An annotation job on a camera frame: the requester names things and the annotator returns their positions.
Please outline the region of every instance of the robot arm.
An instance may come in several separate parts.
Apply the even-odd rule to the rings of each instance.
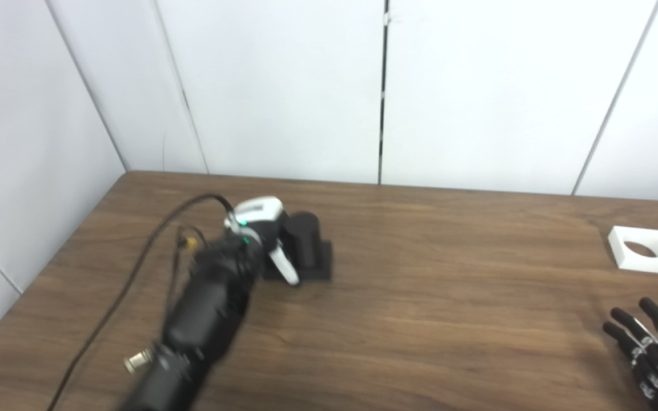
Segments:
[[[149,369],[120,411],[190,409],[212,366],[232,344],[248,310],[253,285],[266,266],[274,264],[289,284],[299,283],[280,240],[289,219],[274,197],[248,200],[235,207],[225,219],[225,237],[204,245],[194,255],[190,280],[167,315],[160,342],[153,352],[139,354],[142,362],[151,362]],[[318,225],[315,231],[318,240]],[[331,247],[325,261],[320,271],[328,274]]]

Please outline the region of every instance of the wooden table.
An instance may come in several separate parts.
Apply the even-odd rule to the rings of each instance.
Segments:
[[[258,284],[196,410],[647,409],[600,326],[611,307],[658,301],[658,275],[617,270],[605,239],[658,228],[658,202],[154,172],[119,180],[3,318],[0,409],[46,408],[146,236],[202,192],[316,213],[335,266],[332,283]],[[222,213],[180,221],[217,236]],[[122,360],[157,335],[172,244],[173,230],[58,409],[125,396]]]

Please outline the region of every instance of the black cylindrical object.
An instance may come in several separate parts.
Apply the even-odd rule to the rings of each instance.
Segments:
[[[290,239],[288,254],[296,269],[316,268],[321,264],[322,240],[319,219],[312,213],[296,213],[286,221],[284,229]]]
[[[249,294],[227,268],[213,265],[210,275],[194,275],[163,330],[164,344],[188,356],[224,356],[245,315]]]
[[[186,361],[185,357],[163,350],[120,411],[188,411],[211,364]]]

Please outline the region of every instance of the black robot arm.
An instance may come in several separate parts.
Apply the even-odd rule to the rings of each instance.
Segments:
[[[153,361],[120,410],[188,411],[232,344],[263,271],[263,247],[248,236],[230,234],[199,251]]]
[[[225,237],[194,255],[159,342],[142,353],[149,369],[120,411],[188,411],[230,348],[258,278],[291,285],[331,278],[331,243],[321,241],[313,214],[288,216],[279,199],[255,198],[236,206],[224,228]]]

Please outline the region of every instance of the white square block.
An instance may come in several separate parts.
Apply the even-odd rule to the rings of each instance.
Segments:
[[[624,244],[632,242],[644,245],[656,257],[647,257],[634,252]],[[613,256],[621,270],[645,271],[658,273],[658,229],[613,226],[608,235]]]

